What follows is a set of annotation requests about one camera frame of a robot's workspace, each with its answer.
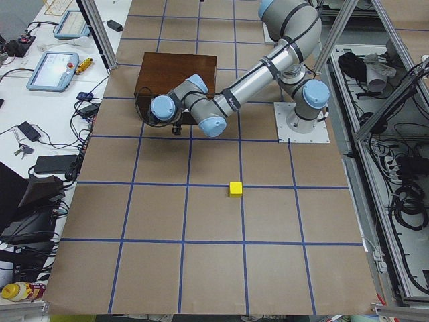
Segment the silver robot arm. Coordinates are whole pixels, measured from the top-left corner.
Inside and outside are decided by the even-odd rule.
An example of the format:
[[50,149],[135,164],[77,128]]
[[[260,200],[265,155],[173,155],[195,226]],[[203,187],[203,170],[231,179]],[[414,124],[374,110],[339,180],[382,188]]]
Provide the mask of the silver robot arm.
[[175,124],[188,111],[206,136],[217,137],[226,129],[228,116],[276,82],[296,103],[286,117],[288,127],[310,133],[330,97],[327,85],[309,78],[304,66],[320,38],[318,11],[307,1],[262,1],[258,15],[277,43],[269,54],[219,93],[210,94],[199,75],[188,77],[167,94],[153,98],[144,121],[152,127]]

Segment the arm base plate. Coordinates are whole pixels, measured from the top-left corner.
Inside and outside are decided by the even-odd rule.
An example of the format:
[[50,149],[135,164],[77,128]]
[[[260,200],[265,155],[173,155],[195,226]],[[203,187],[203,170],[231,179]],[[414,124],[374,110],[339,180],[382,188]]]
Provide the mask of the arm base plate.
[[275,102],[275,122],[279,143],[329,144],[330,139],[322,112],[314,120],[306,121],[295,114],[295,103]]

